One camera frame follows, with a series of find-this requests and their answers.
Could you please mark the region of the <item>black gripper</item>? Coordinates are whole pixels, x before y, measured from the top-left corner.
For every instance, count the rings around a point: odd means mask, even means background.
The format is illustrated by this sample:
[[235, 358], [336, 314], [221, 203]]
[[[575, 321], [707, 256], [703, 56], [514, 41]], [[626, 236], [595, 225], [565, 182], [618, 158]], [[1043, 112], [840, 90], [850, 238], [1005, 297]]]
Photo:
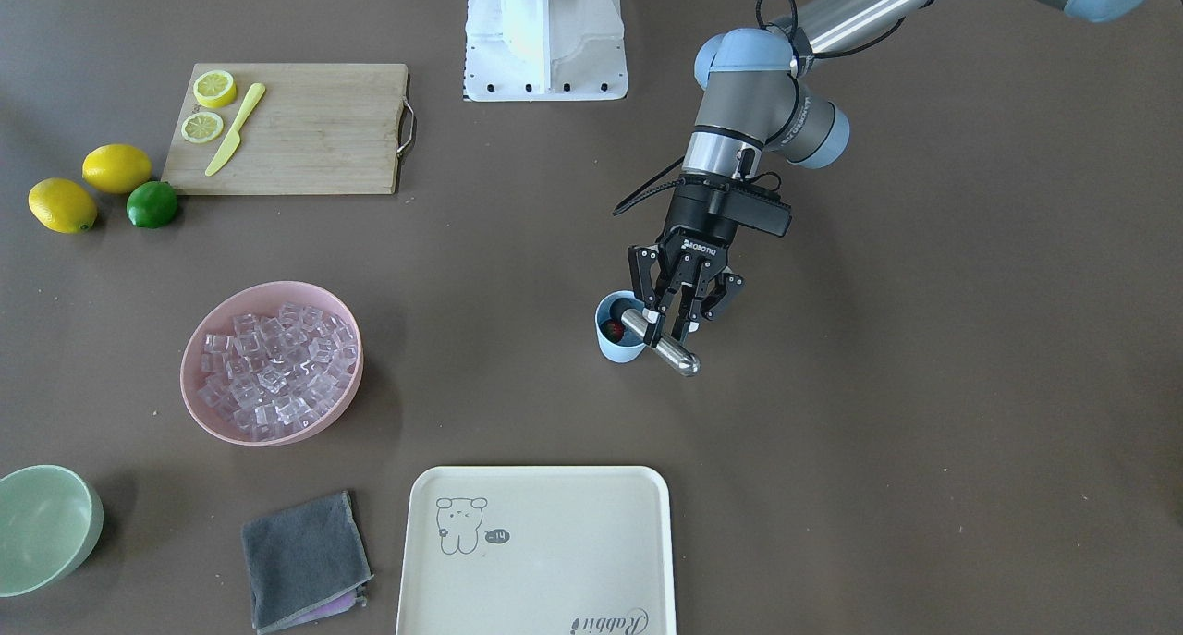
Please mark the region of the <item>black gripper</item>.
[[680, 285], [673, 336], [685, 341], [702, 322], [713, 322], [745, 286], [745, 277], [728, 265], [737, 229], [781, 238], [791, 222], [791, 208], [776, 192], [718, 175], [684, 175], [677, 180], [662, 235], [657, 246], [632, 246], [627, 261], [634, 298], [647, 320], [645, 343], [662, 341], [670, 302], [662, 274]]

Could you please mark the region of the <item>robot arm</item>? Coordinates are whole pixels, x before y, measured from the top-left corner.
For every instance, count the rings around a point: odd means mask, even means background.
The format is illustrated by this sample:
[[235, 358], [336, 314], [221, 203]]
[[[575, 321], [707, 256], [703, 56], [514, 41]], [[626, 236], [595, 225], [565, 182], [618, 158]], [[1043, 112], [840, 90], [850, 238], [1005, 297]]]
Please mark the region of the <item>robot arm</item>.
[[[786, 17], [762, 13], [754, 26], [710, 38], [694, 61], [702, 105], [677, 177], [658, 175], [629, 194], [618, 214], [665, 189], [673, 192], [662, 232], [628, 252], [640, 306], [610, 315], [646, 346], [683, 343], [713, 322], [744, 280], [728, 267], [741, 227], [786, 235], [791, 210], [777, 189], [758, 184], [762, 156], [793, 166], [830, 166], [851, 138], [848, 117], [807, 88], [821, 61], [862, 53], [886, 40], [911, 13], [937, 0], [787, 0]], [[1145, 0], [1035, 0], [1086, 21], [1111, 21]]]

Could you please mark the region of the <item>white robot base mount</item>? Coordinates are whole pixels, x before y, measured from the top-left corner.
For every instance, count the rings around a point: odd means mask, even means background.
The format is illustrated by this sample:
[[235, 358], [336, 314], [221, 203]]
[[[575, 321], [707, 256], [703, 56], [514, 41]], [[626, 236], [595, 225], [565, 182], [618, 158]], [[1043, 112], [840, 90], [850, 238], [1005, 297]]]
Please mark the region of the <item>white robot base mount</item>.
[[473, 102], [620, 101], [620, 0], [468, 0], [463, 96]]

